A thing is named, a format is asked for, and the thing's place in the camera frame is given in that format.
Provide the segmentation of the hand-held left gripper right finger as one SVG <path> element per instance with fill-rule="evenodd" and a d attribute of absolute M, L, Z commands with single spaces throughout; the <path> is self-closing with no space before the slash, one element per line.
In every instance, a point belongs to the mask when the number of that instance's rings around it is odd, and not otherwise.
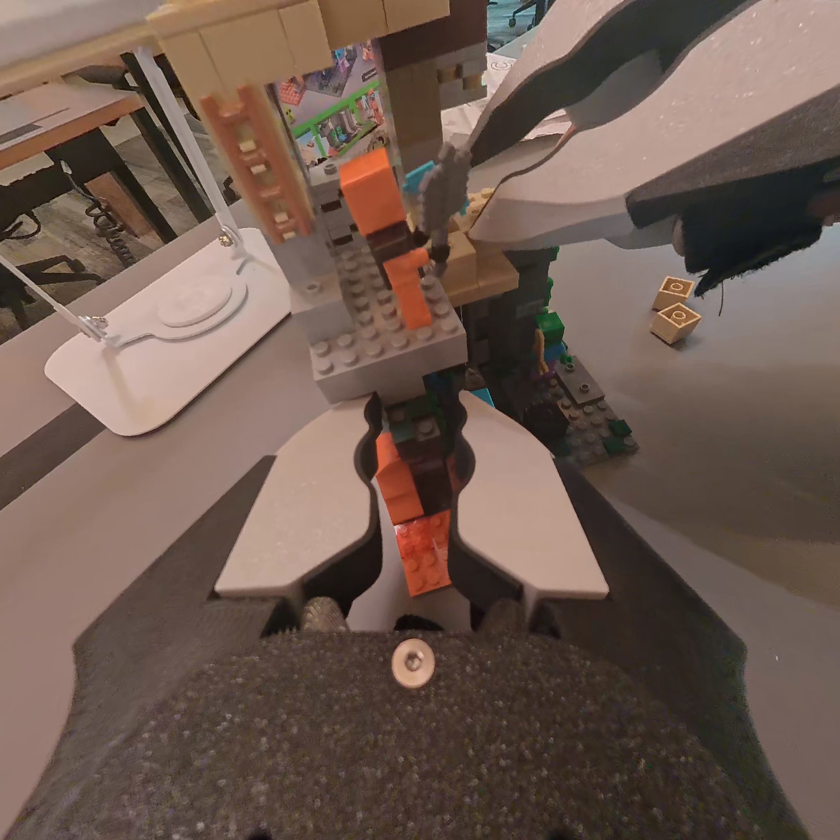
<path fill-rule="evenodd" d="M 610 589 L 550 451 L 471 392 L 458 394 L 448 574 L 484 613 L 517 602 L 605 600 Z"/>

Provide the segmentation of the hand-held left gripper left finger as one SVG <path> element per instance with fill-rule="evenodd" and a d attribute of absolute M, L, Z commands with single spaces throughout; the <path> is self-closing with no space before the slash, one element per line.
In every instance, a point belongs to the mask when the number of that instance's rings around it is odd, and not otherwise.
<path fill-rule="evenodd" d="M 296 617 L 328 597 L 347 616 L 383 565 L 373 487 L 382 405 L 363 395 L 331 407 L 276 452 L 215 584 L 223 598 L 274 597 Z"/>

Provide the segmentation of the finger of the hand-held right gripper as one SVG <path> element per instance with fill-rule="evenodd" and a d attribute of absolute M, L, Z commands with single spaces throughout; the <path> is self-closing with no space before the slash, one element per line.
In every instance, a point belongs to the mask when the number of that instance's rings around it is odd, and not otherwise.
<path fill-rule="evenodd" d="M 750 2 L 555 2 L 476 122 L 472 165 L 564 110 L 576 128 L 633 109 L 693 46 Z"/>
<path fill-rule="evenodd" d="M 750 2 L 688 50 L 634 108 L 574 128 L 504 176 L 470 234 L 505 250 L 597 239 L 664 245 L 676 218 L 638 228 L 627 194 L 703 154 L 838 154 L 838 2 Z"/>

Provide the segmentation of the toy brick building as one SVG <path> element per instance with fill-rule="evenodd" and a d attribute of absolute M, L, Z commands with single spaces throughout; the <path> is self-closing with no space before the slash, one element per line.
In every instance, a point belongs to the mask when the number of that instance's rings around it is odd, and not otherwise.
<path fill-rule="evenodd" d="M 299 2 L 284 10 L 296 56 L 290 77 L 328 67 L 336 49 L 372 42 L 376 68 L 385 72 L 383 107 L 392 143 L 385 149 L 401 190 L 403 164 L 422 163 L 422 154 L 436 161 L 442 107 L 484 96 L 482 2 Z M 448 280 L 434 277 L 431 260 L 422 268 L 421 288 L 432 324 L 406 327 L 396 295 L 355 226 L 340 175 L 338 182 L 314 185 L 288 133 L 313 221 L 298 245 L 276 248 L 289 276 L 292 315 L 331 407 L 371 394 L 381 402 L 373 484 L 395 526 L 409 592 L 420 595 L 452 584 L 450 519 L 453 495 L 463 485 L 455 473 L 458 394 L 454 407 L 440 407 L 427 385 L 431 375 L 467 362 L 468 334 Z"/>

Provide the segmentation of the grey toy axe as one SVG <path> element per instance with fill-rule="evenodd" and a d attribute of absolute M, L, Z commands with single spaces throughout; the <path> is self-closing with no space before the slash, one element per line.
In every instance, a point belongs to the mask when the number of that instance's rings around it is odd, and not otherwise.
<path fill-rule="evenodd" d="M 450 247 L 448 223 L 468 202 L 470 152 L 445 142 L 437 162 L 421 181 L 417 203 L 414 243 L 429 245 L 432 274 L 438 280 L 446 272 Z"/>

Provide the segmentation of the green-headed toy zombie figure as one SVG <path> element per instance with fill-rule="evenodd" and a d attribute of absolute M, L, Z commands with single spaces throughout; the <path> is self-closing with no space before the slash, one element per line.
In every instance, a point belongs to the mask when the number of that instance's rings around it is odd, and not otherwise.
<path fill-rule="evenodd" d="M 545 308 L 535 324 L 534 375 L 537 382 L 547 382 L 559 369 L 572 364 L 574 356 L 564 340 L 564 323 L 555 311 Z"/>

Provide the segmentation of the wooden desk with black legs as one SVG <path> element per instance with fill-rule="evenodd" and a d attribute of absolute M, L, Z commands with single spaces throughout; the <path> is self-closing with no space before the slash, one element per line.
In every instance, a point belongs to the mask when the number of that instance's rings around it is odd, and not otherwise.
<path fill-rule="evenodd" d="M 195 220 L 210 218 L 202 194 L 140 96 L 102 85 L 56 82 L 2 98 L 2 170 L 42 154 L 48 160 L 45 168 L 17 178 L 30 198 L 24 205 L 25 192 L 19 187 L 20 208 L 35 209 L 71 192 L 73 185 L 87 186 L 105 177 L 131 200 L 162 243 L 175 240 L 174 228 L 102 131 L 123 118 L 133 121 Z"/>

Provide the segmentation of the tan toy brick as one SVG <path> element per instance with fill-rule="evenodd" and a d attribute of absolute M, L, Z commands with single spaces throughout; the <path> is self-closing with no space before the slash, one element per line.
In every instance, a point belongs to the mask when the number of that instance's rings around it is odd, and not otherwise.
<path fill-rule="evenodd" d="M 657 291 L 652 304 L 652 310 L 660 312 L 675 305 L 676 303 L 686 304 L 695 288 L 695 285 L 696 282 L 694 280 L 666 276 Z"/>
<path fill-rule="evenodd" d="M 668 346 L 674 346 L 691 335 L 702 320 L 702 316 L 677 302 L 656 312 L 649 331 Z"/>

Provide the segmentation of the white book stand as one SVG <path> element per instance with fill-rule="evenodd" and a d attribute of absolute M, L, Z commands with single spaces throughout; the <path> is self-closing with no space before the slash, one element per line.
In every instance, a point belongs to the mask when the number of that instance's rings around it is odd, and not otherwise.
<path fill-rule="evenodd" d="M 45 363 L 53 384 L 123 437 L 171 421 L 291 314 L 288 272 L 274 255 L 312 233 L 312 206 L 291 137 L 266 86 L 296 70 L 284 7 L 299 2 L 162 2 L 143 25 L 35 60 L 34 80 L 131 46 L 215 216 L 208 245 L 108 314 L 77 314 L 2 258 L 75 337 Z M 168 59 L 258 227 L 240 227 L 155 56 Z"/>

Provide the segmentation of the green toy box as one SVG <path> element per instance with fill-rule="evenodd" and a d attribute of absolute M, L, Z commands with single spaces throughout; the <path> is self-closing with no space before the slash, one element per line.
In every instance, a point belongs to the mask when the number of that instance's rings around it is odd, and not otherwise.
<path fill-rule="evenodd" d="M 336 49 L 332 64 L 268 85 L 267 91 L 308 170 L 390 143 L 375 65 L 366 40 Z"/>

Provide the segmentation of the orange toy minifigure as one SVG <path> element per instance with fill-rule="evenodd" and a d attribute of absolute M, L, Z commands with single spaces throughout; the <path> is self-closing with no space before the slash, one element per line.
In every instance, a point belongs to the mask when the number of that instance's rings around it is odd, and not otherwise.
<path fill-rule="evenodd" d="M 406 327 L 430 327 L 432 314 L 421 288 L 422 268 L 430 257 L 425 239 L 417 242 L 408 226 L 402 192 L 386 149 L 375 148 L 342 164 L 339 180 L 353 222 L 394 292 Z"/>

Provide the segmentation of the black office chair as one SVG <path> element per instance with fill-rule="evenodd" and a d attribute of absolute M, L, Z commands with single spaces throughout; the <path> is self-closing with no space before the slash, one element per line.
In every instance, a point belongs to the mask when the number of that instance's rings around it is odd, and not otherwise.
<path fill-rule="evenodd" d="M 56 298 L 62 303 L 73 301 L 104 283 L 102 276 L 72 255 L 57 251 L 38 258 L 23 257 L 32 240 L 43 232 L 44 225 L 35 210 L 26 207 L 15 188 L 2 186 L 1 241 L 2 255 L 6 259 L 38 289 L 59 288 Z M 3 339 L 20 334 L 51 313 L 50 306 L 6 268 L 1 269 L 1 309 Z"/>

